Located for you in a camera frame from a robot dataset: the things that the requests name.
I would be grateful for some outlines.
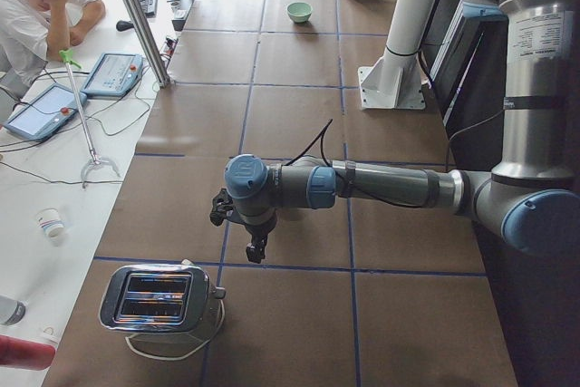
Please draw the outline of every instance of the green handle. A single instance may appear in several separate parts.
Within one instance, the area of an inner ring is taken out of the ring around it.
[[[82,70],[81,65],[73,60],[73,49],[61,50],[58,54],[61,55],[64,63],[71,63]]]

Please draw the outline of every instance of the table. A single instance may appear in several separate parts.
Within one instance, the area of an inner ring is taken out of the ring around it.
[[[143,53],[133,30],[117,32],[120,19],[128,19],[121,0],[103,0],[107,15],[87,36],[82,45],[73,48],[74,59],[89,71],[103,52]],[[171,5],[159,0],[158,14],[149,20],[158,47],[166,36],[175,37],[171,25]],[[30,101],[48,87],[53,78],[70,87],[63,64],[49,63],[51,76],[41,77],[24,97]],[[85,76],[77,75],[80,85]],[[42,343],[50,343],[46,333],[58,339],[68,322],[94,250],[117,198],[121,182],[131,163],[135,143],[140,137],[157,90],[154,74],[146,67],[142,81],[120,101],[90,100],[85,106],[89,129],[97,152],[115,161],[121,177],[111,167],[91,171],[89,179],[112,183],[48,183],[22,171],[49,180],[80,181],[81,169],[90,159],[86,139],[78,116],[47,142],[32,146],[6,130],[0,130],[0,196],[3,199],[0,227],[0,295],[24,301],[23,320],[10,327],[0,326],[0,334]],[[20,148],[26,150],[7,152]],[[44,208],[56,208],[65,232],[55,240],[48,239],[37,226],[34,216]],[[0,368],[3,385],[40,385],[46,371],[32,372]]]

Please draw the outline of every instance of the computer mouse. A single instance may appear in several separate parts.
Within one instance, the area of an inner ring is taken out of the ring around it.
[[[125,20],[119,20],[117,22],[117,26],[116,27],[117,27],[117,30],[119,32],[123,32],[123,31],[126,31],[127,29],[132,29],[135,26],[133,25],[132,22],[127,22]]]

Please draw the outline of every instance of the red bottle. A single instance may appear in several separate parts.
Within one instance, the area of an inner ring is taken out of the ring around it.
[[[0,366],[41,371],[51,365],[55,353],[50,344],[0,335]]]

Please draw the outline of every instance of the green bowl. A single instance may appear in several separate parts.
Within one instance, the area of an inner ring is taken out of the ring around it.
[[[306,2],[294,2],[286,8],[286,11],[294,23],[307,22],[312,15],[312,7]]]

